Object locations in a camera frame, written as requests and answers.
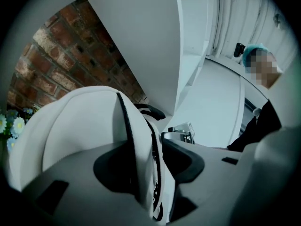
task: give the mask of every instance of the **black clothing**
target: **black clothing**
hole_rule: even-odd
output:
[[[256,124],[256,117],[248,123],[243,134],[240,135],[227,148],[231,151],[242,152],[246,145],[254,142],[260,142],[267,134],[281,128],[280,120],[271,104],[268,101],[260,112]]]

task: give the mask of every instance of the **black strap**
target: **black strap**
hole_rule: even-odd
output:
[[[154,194],[154,210],[156,209],[158,202],[159,202],[159,197],[160,197],[160,192],[161,192],[161,167],[160,167],[160,159],[159,159],[159,149],[158,149],[158,144],[157,144],[157,139],[155,135],[155,131],[151,124],[146,120],[150,130],[151,130],[151,138],[152,138],[152,151],[153,151],[153,158],[156,162],[157,165],[157,173],[158,173],[158,187],[157,187],[157,194]]]
[[[158,110],[157,108],[155,108],[151,105],[146,105],[146,104],[134,104],[134,105],[136,106],[137,109],[143,109],[143,108],[149,109],[150,111],[143,110],[140,112],[141,112],[141,114],[146,114],[146,115],[153,117],[157,121],[165,118],[165,115],[162,111]]]
[[[157,218],[155,218],[155,217],[153,216],[153,219],[156,220],[157,222],[159,222],[159,221],[162,220],[162,218],[163,218],[163,206],[162,206],[162,203],[161,203],[161,204],[160,204],[160,212],[159,212],[159,215],[158,215]]]
[[[121,109],[123,111],[124,121],[125,121],[125,125],[126,125],[126,130],[127,130],[127,144],[128,144],[128,150],[130,151],[130,153],[129,153],[130,158],[128,160],[128,163],[130,163],[130,168],[131,168],[131,172],[130,172],[131,186],[132,186],[133,193],[135,195],[136,200],[139,201],[139,184],[138,184],[135,145],[134,145],[132,128],[131,128],[131,124],[130,124],[130,121],[128,118],[127,109],[126,109],[126,106],[124,105],[124,101],[121,97],[121,94],[117,93],[117,96],[120,101]]]

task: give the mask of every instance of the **white ceiling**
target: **white ceiling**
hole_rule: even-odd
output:
[[[218,22],[211,54],[224,55],[240,63],[241,58],[233,56],[238,42],[246,46],[262,43],[275,55],[282,70],[290,65],[297,55],[298,44],[289,25],[281,23],[284,29],[277,27],[274,17],[281,12],[272,0],[218,2]]]

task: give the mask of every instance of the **person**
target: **person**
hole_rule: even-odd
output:
[[[243,64],[246,72],[251,74],[257,84],[269,89],[281,76],[276,58],[263,45],[251,45],[243,53]],[[259,111],[255,109],[254,117],[247,124],[245,131],[231,145],[228,150],[242,152],[246,145],[261,141],[267,134],[281,128],[280,120],[268,101]]]

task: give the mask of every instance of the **brick wall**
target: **brick wall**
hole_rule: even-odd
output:
[[[69,91],[106,85],[134,103],[148,103],[105,27],[87,0],[77,0],[49,18],[24,48],[8,104],[44,106]]]

